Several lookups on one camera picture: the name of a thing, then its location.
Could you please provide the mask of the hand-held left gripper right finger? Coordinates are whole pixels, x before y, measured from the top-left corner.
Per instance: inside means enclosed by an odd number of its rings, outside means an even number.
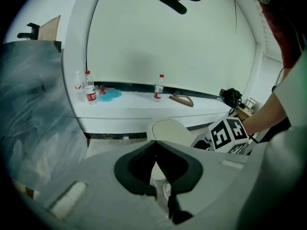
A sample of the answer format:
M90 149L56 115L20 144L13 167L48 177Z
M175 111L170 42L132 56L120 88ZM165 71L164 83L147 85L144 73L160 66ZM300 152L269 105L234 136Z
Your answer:
M205 151L158 141L158 204L174 224L180 224L218 199L246 162L246 155Z

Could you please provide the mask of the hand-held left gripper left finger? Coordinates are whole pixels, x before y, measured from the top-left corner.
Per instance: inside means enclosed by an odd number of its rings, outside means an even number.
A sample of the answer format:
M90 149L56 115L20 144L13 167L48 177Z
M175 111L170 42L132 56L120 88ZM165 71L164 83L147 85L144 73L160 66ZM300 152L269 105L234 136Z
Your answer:
M130 177L129 158L151 141L94 155L72 166L41 191L37 203L53 229L168 230L174 223L156 201L156 189Z

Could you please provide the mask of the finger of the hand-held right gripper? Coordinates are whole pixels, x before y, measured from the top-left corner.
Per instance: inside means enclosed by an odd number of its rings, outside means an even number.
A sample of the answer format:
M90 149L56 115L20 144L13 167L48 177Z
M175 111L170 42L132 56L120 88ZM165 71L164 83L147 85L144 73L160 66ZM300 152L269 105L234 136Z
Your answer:
M207 150L209 148L209 142L204 135L199 135L193 141L191 147L201 150Z

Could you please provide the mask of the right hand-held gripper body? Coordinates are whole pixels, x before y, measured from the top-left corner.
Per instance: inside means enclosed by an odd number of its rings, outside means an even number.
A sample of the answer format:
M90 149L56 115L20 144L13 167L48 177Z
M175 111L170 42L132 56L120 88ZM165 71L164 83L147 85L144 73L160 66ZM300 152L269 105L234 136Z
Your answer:
M249 136L239 118L221 118L208 127L210 150L220 153L243 154Z

